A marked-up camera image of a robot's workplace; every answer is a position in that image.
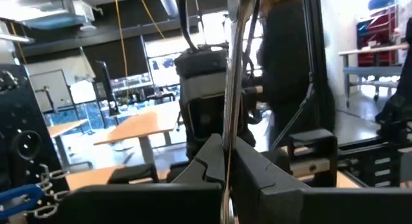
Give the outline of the blue grey workbench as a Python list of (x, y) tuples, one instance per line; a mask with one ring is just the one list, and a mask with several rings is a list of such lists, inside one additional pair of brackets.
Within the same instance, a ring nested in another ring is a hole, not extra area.
[[(339, 56), (343, 61), (343, 75), (344, 75), (344, 90), (346, 107), (350, 107), (350, 88), (353, 86), (370, 85), (375, 87), (374, 101), (379, 99), (379, 88), (395, 88), (397, 85), (395, 82), (380, 82), (380, 77), (400, 76), (402, 72), (402, 66), (389, 65), (380, 66), (380, 52), (387, 51), (389, 53), (389, 62), (391, 62), (391, 52), (398, 50), (407, 50), (409, 44), (398, 44), (392, 46), (385, 46), (379, 48), (366, 48), (361, 50), (349, 50), (339, 52)], [(364, 53), (373, 54), (372, 66), (360, 67), (349, 66), (349, 56), (359, 55)]]

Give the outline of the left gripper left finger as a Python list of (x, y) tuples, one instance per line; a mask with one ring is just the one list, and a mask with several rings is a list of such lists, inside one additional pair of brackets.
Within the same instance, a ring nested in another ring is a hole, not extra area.
[(222, 137), (212, 134), (190, 164), (173, 183), (219, 183), (225, 184), (225, 153)]

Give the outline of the chrome combination wrench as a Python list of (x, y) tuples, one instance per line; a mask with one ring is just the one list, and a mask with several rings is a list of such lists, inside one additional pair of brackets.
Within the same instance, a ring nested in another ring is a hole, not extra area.
[(225, 84), (224, 122), (222, 147), (225, 153), (225, 188), (221, 204), (221, 224), (233, 224), (234, 215), (230, 204), (230, 164), (232, 150), (238, 135), (238, 118), (243, 78), (243, 37), (246, 23), (251, 17), (257, 0), (227, 0), (230, 20), (230, 41)]

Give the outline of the orange background desk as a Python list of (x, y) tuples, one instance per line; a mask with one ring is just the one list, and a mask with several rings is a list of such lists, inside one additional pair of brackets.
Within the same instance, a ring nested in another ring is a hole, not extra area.
[(66, 133), (68, 131), (71, 131), (72, 129), (75, 129), (77, 127), (80, 127), (84, 123), (86, 123), (85, 119), (78, 120), (78, 121), (73, 121), (73, 122), (67, 122), (67, 123), (64, 123), (64, 124), (58, 124), (58, 125), (55, 125), (55, 126), (49, 126), (48, 127), (48, 132), (50, 134), (50, 138), (53, 138), (55, 140), (56, 145), (57, 145), (57, 150), (58, 150), (59, 156), (61, 158), (61, 165), (62, 165), (63, 169), (70, 169), (70, 167), (72, 167), (72, 166), (82, 165), (82, 164), (87, 164), (89, 167), (92, 166), (91, 162), (89, 162), (89, 161), (70, 164), (68, 155), (66, 153), (66, 150), (64, 148), (64, 144), (63, 144), (62, 138), (61, 138), (61, 136), (64, 133)]
[(171, 145), (170, 132), (173, 131), (180, 112), (178, 102), (145, 107), (137, 115), (129, 117), (116, 126), (112, 132), (97, 140), (95, 145), (113, 144), (123, 140), (138, 138), (144, 162), (153, 163), (154, 155), (150, 135), (161, 133), (164, 135), (165, 144)]

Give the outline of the red bin rack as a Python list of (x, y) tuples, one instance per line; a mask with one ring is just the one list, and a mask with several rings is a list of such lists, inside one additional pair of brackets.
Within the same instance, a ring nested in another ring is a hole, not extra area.
[[(356, 25), (357, 48), (369, 46), (376, 42), (378, 47), (392, 45), (392, 36), (396, 25), (395, 7), (389, 6), (373, 12), (370, 17), (362, 19)], [(379, 66), (389, 66), (397, 61), (396, 51), (358, 54), (358, 66), (374, 66), (375, 58), (379, 58)]]

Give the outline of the black perforated pegboard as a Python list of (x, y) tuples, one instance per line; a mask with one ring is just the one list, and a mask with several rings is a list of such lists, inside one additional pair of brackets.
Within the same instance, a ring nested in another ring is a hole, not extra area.
[(0, 192), (39, 183), (43, 172), (62, 169), (55, 146), (24, 66), (0, 64), (19, 80), (19, 87), (0, 93)]

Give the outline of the person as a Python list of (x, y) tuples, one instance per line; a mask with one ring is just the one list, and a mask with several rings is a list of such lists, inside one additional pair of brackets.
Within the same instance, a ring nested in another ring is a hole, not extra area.
[(309, 85), (308, 50), (302, 0), (262, 0), (263, 98), (272, 110), (272, 145), (299, 109)]

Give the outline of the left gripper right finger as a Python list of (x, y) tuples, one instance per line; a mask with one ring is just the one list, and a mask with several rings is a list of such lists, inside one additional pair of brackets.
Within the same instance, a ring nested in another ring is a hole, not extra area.
[(239, 224), (299, 224), (303, 183), (240, 138), (232, 152), (231, 185)]

